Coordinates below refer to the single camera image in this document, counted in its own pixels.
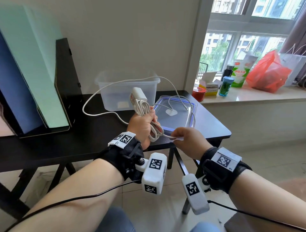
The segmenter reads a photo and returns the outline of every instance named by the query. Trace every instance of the white cable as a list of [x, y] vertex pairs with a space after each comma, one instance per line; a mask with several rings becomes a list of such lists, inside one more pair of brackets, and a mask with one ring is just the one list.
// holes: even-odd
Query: white cable
[[[106, 86], [103, 86], [103, 87], [100, 88], [97, 92], [95, 92], [93, 95], [91, 95], [90, 98], [88, 98], [88, 100], [84, 103], [84, 105], [83, 105], [83, 107], [82, 107], [83, 113], [86, 114], [86, 115], [88, 115], [88, 116], [99, 116], [99, 115], [103, 115], [103, 114], [114, 113], [114, 114], [117, 115], [117, 117], [118, 117], [123, 123], [125, 123], [125, 124], [128, 125], [128, 123], [125, 122], [125, 121], [123, 121], [123, 120], [120, 118], [120, 116], [119, 116], [116, 112], [110, 111], [110, 112], [105, 112], [105, 113], [100, 113], [100, 114], [88, 114], [88, 113], [86, 113], [86, 112], [84, 111], [85, 106], [87, 105], [87, 103], [88, 103], [97, 93], [99, 93], [102, 89], [104, 89], [104, 88], [106, 88], [106, 87], [108, 87], [108, 86], [111, 86], [111, 85], [117, 84], [117, 83], [121, 83], [121, 82], [126, 82], [126, 81], [146, 80], [146, 79], [149, 79], [149, 78], [154, 78], [154, 77], [147, 77], [147, 78], [135, 79], [135, 80], [121, 80], [121, 81], [113, 82], [113, 83], [110, 83], [110, 84], [108, 84], [108, 85], [106, 85]], [[164, 79], [166, 79], [167, 81], [169, 81], [169, 82], [172, 84], [172, 82], [171, 82], [170, 80], [168, 80], [167, 78], [165, 78], [165, 77], [159, 77], [159, 78], [164, 78]], [[180, 99], [181, 103], [183, 104], [184, 108], [185, 108], [186, 110], [188, 110], [187, 106], [183, 103], [183, 101], [182, 101], [182, 99], [181, 99], [181, 98], [185, 98], [185, 99], [187, 99], [187, 98], [184, 97], [184, 96], [180, 96], [180, 95], [178, 94], [178, 92], [177, 92], [175, 86], [174, 86], [173, 84], [172, 84], [172, 86], [174, 87], [175, 92], [176, 92], [176, 94], [177, 94], [176, 96], [172, 96], [172, 97], [178, 97], [178, 98]], [[170, 99], [171, 99], [172, 97], [170, 97], [169, 100], [168, 100], [169, 106], [170, 106], [171, 108], [169, 108], [169, 107], [167, 107], [167, 106], [164, 106], [164, 105], [160, 105], [160, 104], [155, 104], [155, 105], [164, 106], [164, 107], [167, 107], [167, 108], [173, 110], [173, 107], [170, 105]], [[192, 115], [193, 115], [193, 118], [194, 118], [194, 124], [195, 124], [196, 118], [195, 118], [194, 113], [193, 113], [193, 105], [191, 104], [190, 101], [189, 101], [189, 103], [190, 103], [191, 108], [192, 108], [192, 111], [191, 111], [191, 112], [192, 112]], [[143, 115], [145, 115], [145, 114], [147, 114], [147, 113], [150, 112], [150, 105], [149, 105], [149, 103], [147, 103], [147, 102], [145, 102], [145, 101], [143, 101], [143, 100], [137, 100], [137, 99], [136, 99], [136, 100], [135, 100], [135, 104], [134, 104], [134, 110], [135, 110], [135, 112], [136, 112], [139, 116], [143, 116]], [[159, 124], [157, 124], [157, 123], [155, 123], [155, 122], [151, 122], [151, 131], [152, 131], [153, 134], [155, 135], [155, 137], [152, 137], [151, 135], [149, 135], [149, 138], [150, 138], [151, 142], [155, 142], [156, 140], [158, 140], [158, 138], [159, 138], [160, 136], [165, 136], [165, 137], [170, 138], [170, 139], [176, 139], [176, 137], [171, 137], [171, 136], [165, 135], [165, 134], [164, 134], [164, 129], [163, 129]]]

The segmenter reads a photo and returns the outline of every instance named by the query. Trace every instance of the human arm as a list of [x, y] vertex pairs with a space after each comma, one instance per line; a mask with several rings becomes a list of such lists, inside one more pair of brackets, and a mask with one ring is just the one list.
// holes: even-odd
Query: human arm
[[[127, 131], [136, 134], [143, 149], [150, 144], [147, 138], [152, 120], [157, 120], [154, 111], [143, 117], [134, 115], [127, 128]], [[28, 214], [59, 201], [98, 194], [123, 181], [121, 172], [115, 166], [106, 160], [96, 159], [57, 185]], [[114, 189], [99, 197], [76, 200], [48, 209], [23, 221], [11, 231], [94, 231], [117, 193], [118, 189]]]
[[[172, 136], [184, 137], [174, 144], [186, 155], [200, 160], [212, 146], [193, 128], [178, 128]], [[237, 209], [287, 224], [306, 228], [306, 202], [262, 178], [251, 170], [244, 170], [232, 183], [229, 196]], [[246, 216], [255, 231], [296, 231]]]

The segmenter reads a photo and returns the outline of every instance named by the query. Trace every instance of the black table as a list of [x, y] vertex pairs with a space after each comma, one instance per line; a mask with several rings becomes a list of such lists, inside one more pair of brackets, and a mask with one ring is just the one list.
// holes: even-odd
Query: black table
[[[229, 138], [231, 132], [201, 104], [199, 104], [186, 91], [178, 91], [180, 95], [187, 97], [191, 102], [197, 103], [196, 125], [207, 140], [216, 147], [219, 147], [222, 139]], [[175, 91], [158, 91], [156, 100], [161, 95], [176, 95]], [[85, 102], [90, 95], [83, 95]], [[96, 95], [87, 104], [85, 111], [90, 114], [107, 112], [104, 109], [100, 95]], [[134, 114], [133, 110], [119, 111], [119, 116], [126, 122]], [[107, 147], [107, 143], [123, 131], [126, 125], [123, 124], [115, 114], [101, 116], [87, 116], [76, 112], [76, 120], [73, 127], [62, 133], [40, 135], [19, 139], [17, 137], [0, 138], [0, 172], [21, 170], [20, 179], [14, 189], [9, 191], [0, 184], [0, 208], [16, 219], [22, 218], [29, 207], [19, 200], [26, 186], [30, 182], [38, 167], [60, 164], [54, 176], [49, 190], [54, 188], [61, 178], [66, 167], [69, 174], [75, 173], [71, 162], [90, 160]], [[160, 137], [156, 142], [151, 143], [146, 151], [170, 149], [167, 168], [172, 167], [174, 155], [184, 173], [188, 171], [172, 141], [166, 137]], [[188, 200], [185, 203], [183, 213], [188, 213], [190, 205]]]

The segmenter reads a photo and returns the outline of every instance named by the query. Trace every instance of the black wrist brace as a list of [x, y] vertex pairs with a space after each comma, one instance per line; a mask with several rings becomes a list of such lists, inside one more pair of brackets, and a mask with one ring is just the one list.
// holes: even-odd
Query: black wrist brace
[[104, 159], [111, 163], [122, 174], [124, 180], [141, 179], [142, 172], [135, 169], [135, 161], [144, 157], [140, 142], [134, 137], [124, 147], [124, 149], [116, 145], [110, 145], [99, 153], [95, 159]]
[[229, 190], [236, 178], [246, 169], [252, 170], [250, 166], [240, 161], [233, 172], [212, 161], [212, 157], [218, 148], [208, 149], [200, 160], [200, 167], [203, 169], [205, 178], [214, 190], [222, 190], [229, 193]]

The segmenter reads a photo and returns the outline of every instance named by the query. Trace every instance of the jeans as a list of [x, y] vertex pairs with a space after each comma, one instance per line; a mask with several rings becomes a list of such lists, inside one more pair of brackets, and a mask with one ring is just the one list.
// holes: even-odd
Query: jeans
[[[111, 207], [95, 232], [136, 232], [133, 224], [119, 207]], [[199, 222], [190, 232], [220, 232], [208, 222]]]

